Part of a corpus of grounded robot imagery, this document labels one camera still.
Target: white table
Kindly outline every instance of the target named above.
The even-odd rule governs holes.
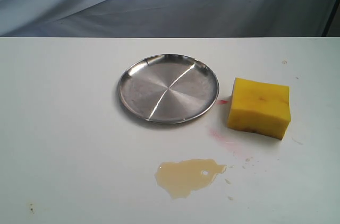
[[[117,82],[161,53],[210,66],[219,99],[235,77],[289,85],[284,139],[229,130],[227,105],[181,126],[132,120]],[[340,38],[0,39],[0,223],[338,223],[339,65]],[[229,168],[172,200],[157,168],[189,159]]]

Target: plate rim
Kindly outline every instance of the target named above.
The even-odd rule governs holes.
[[[213,101],[211,102],[211,104],[202,112],[194,115],[193,117],[190,117],[189,119],[182,119],[182,120],[175,120],[175,121],[166,121],[166,120],[154,120],[154,119],[148,119],[148,118],[145,118],[144,116],[136,113],[133,109],[129,108],[128,106],[126,106],[124,104],[124,100],[123,100],[123,96],[122,96],[122,93],[121,93],[121,85],[122,85],[122,79],[124,78],[125,74],[131,69],[133,68],[134,66],[136,66],[137,64],[143,62],[143,61],[146,61],[147,59],[151,59],[151,58],[156,58],[156,57],[161,57],[161,56],[165,56],[165,55],[175,55],[175,56],[181,56],[181,57],[185,57],[185,58],[189,58],[193,61],[196,61],[200,64],[203,64],[205,67],[207,67],[211,74],[213,75],[213,77],[215,78],[215,82],[216,82],[216,95],[213,99]],[[217,98],[218,98],[218,95],[219,95],[219,82],[218,82],[218,79],[217,79],[217,76],[216,74],[213,72],[213,70],[207,66],[205,63],[203,63],[202,61],[199,61],[198,59],[196,58],[193,58],[193,57],[190,57],[190,56],[187,56],[187,55],[182,55],[182,54],[158,54],[158,55],[152,55],[152,56],[149,56],[149,57],[146,57],[146,58],[143,58],[137,62],[135,62],[133,65],[129,66],[125,71],[124,73],[121,75],[119,81],[118,81],[118,84],[117,84],[117,93],[118,93],[118,97],[119,97],[119,100],[120,100],[120,103],[123,105],[123,107],[125,108],[125,110],[129,111],[131,114],[133,114],[135,117],[141,119],[141,120],[144,120],[146,122],[152,122],[152,123],[158,123],[158,124],[180,124],[180,123],[185,123],[185,122],[189,122],[191,120],[194,120],[200,116],[202,116],[203,114],[205,114],[207,111],[209,111],[214,103],[216,102]]]

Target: yellowish liquid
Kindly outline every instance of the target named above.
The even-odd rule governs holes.
[[[165,162],[155,174],[157,184],[165,189],[172,199],[186,198],[191,191],[210,185],[216,175],[224,173],[226,165],[218,165],[212,159],[191,159]]]

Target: metal plate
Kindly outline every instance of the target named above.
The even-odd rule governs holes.
[[[118,84],[122,104],[152,122],[182,123],[204,114],[216,101],[212,70],[191,57],[165,54],[146,58],[125,71]]]

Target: sponge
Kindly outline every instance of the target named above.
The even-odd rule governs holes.
[[[282,140],[290,121],[288,86],[235,79],[229,128]]]

